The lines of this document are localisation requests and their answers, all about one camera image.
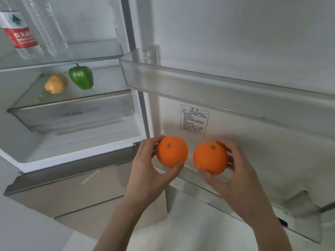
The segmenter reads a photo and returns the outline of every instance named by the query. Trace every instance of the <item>white tile floor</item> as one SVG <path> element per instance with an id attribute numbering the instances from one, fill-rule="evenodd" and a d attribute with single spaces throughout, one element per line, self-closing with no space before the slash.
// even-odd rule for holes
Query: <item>white tile floor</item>
<path id="1" fill-rule="evenodd" d="M 133 233 L 127 251 L 222 251 L 255 250 L 251 228 L 174 188 L 166 192 L 168 218 Z M 318 245 L 287 231 L 294 251 L 335 250 L 335 227 L 325 229 L 323 244 Z M 96 244 L 74 232 L 63 251 L 92 251 Z"/>

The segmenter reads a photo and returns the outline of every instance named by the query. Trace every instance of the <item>open refrigerator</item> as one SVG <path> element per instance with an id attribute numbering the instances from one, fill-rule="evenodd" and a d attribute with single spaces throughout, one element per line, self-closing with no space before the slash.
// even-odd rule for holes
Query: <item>open refrigerator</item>
<path id="1" fill-rule="evenodd" d="M 178 135 L 189 157 L 171 185 L 241 220 L 192 161 L 199 143 L 226 138 L 284 225 L 321 242 L 335 222 L 335 0 L 49 2 L 71 58 L 20 59 L 0 32 L 0 156 L 22 173 L 5 195 L 98 238 L 139 142 Z M 75 63 L 92 69 L 94 87 L 36 102 L 48 77 Z M 160 201 L 150 223 L 166 214 Z M 93 219 L 78 226 L 82 217 Z"/>

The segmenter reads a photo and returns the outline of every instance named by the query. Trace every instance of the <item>green bell pepper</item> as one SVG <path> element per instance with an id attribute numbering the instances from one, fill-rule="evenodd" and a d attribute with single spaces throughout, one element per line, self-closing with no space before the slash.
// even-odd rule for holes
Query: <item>green bell pepper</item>
<path id="1" fill-rule="evenodd" d="M 71 80 L 82 90 L 93 87 L 93 74 L 89 67 L 77 64 L 76 67 L 69 69 L 69 75 Z"/>

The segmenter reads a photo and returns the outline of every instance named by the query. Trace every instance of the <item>water bottle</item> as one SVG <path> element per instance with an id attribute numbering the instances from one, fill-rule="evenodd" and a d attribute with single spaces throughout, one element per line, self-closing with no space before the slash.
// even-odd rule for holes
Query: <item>water bottle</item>
<path id="1" fill-rule="evenodd" d="M 22 0 L 52 56 L 71 56 L 48 0 Z"/>
<path id="2" fill-rule="evenodd" d="M 0 0 L 0 26 L 23 59 L 43 57 L 43 50 L 30 32 L 13 0 Z"/>

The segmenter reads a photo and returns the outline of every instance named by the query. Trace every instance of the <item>bottle label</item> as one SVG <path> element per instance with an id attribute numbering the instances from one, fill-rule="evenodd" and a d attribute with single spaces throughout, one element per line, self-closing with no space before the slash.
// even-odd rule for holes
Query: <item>bottle label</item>
<path id="1" fill-rule="evenodd" d="M 0 26 L 16 48 L 38 45 L 19 11 L 0 12 Z"/>

